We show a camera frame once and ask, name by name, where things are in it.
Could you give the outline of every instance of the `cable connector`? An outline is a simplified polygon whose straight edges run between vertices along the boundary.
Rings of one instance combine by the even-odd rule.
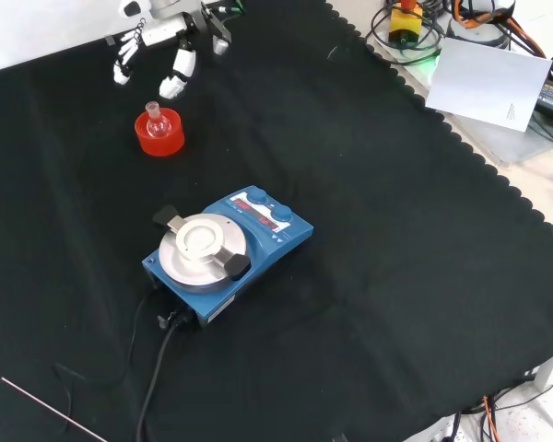
[[[176,323],[177,327],[189,324],[194,318],[194,313],[189,308],[182,308],[174,310],[168,318],[164,318],[158,315],[158,325],[163,330],[166,331],[170,326]]]

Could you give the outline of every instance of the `red display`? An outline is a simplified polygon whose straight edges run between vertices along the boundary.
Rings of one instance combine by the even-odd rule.
[[[278,226],[273,223],[270,219],[268,219],[266,216],[262,215],[260,212],[258,212],[256,209],[248,205],[243,200],[234,200],[234,203],[240,207],[241,210],[245,211],[247,214],[252,215],[254,218],[256,218],[260,223],[262,223],[264,226],[267,226],[271,230],[278,229]]]

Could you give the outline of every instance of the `red container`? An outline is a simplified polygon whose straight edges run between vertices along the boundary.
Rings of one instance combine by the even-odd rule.
[[[154,138],[147,133],[147,112],[139,115],[135,120],[135,132],[139,138],[139,144],[144,152],[154,157],[167,157],[178,152],[184,145],[184,132],[182,131],[181,117],[176,111],[168,108],[159,108],[163,116],[170,120],[171,131],[161,138]]]

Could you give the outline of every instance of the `white sheet of paper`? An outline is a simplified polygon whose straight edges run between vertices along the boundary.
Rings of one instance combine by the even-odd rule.
[[[551,61],[446,39],[426,106],[526,130]]]

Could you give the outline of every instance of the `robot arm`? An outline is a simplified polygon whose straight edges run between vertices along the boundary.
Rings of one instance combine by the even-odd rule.
[[[119,14],[123,18],[138,16],[151,9],[149,0],[123,0],[119,6]]]
[[[171,75],[159,86],[159,94],[173,99],[180,94],[194,72],[196,52],[188,36],[207,33],[213,37],[213,50],[224,53],[231,43],[231,35],[215,17],[214,12],[230,12],[231,8],[208,8],[200,0],[123,0],[119,12],[123,17],[132,17],[149,11],[153,17],[146,22],[141,19],[135,29],[125,33],[121,49],[113,68],[114,81],[124,85],[132,72],[132,59],[143,47],[152,47],[165,41],[177,41],[178,51]]]

